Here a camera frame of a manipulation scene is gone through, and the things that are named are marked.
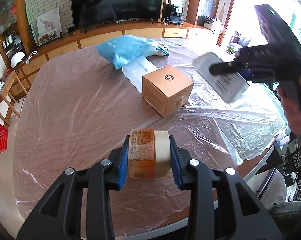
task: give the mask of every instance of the blue plastic bag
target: blue plastic bag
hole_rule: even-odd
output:
[[[111,39],[96,48],[100,55],[114,64],[116,70],[137,57],[149,57],[160,50],[156,41],[132,35]]]

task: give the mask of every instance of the silver screw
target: silver screw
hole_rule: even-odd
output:
[[[74,169],[73,168],[67,168],[67,169],[65,169],[65,174],[66,175],[71,175],[73,173],[74,173]]]
[[[229,174],[229,175],[234,175],[236,173],[236,171],[233,169],[233,168],[227,168],[226,169],[226,172]]]
[[[199,161],[196,160],[196,159],[191,159],[191,160],[189,161],[189,163],[190,163],[191,165],[193,165],[193,166],[198,166],[198,165],[199,165]]]
[[[103,166],[108,166],[111,164],[111,161],[109,159],[103,159],[100,163]]]

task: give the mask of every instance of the blue gripper pad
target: blue gripper pad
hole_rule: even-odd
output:
[[[171,156],[172,156],[172,175],[174,176],[175,184],[180,189],[183,184],[181,179],[181,166],[178,161],[178,157],[172,142],[170,142],[170,147],[171,147]]]
[[[128,144],[124,149],[124,154],[118,168],[118,189],[121,190],[126,183],[128,173]]]

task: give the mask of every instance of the flat screen tv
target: flat screen tv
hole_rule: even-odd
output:
[[[71,0],[76,29],[95,23],[160,17],[162,0]]]

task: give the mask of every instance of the wooden stool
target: wooden stool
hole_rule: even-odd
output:
[[[28,95],[25,87],[23,86],[23,84],[20,82],[20,79],[18,78],[17,74],[15,71],[11,72],[8,77],[6,78],[5,81],[5,85],[2,88],[1,92],[0,92],[0,103],[2,101],[5,101],[6,104],[8,105],[9,108],[12,109],[12,111],[14,111],[14,113],[20,118],[20,114],[17,112],[17,110],[12,106],[12,104],[8,101],[8,99],[6,98],[7,95],[9,95],[9,97],[14,101],[14,103],[16,103],[15,98],[12,96],[12,94],[9,92],[9,90],[11,89],[12,85],[15,82],[15,79],[17,79],[17,82],[19,83],[19,85],[21,86],[22,90],[25,92],[26,95]],[[0,113],[0,118],[7,124],[10,125],[9,121],[3,117],[3,115]]]

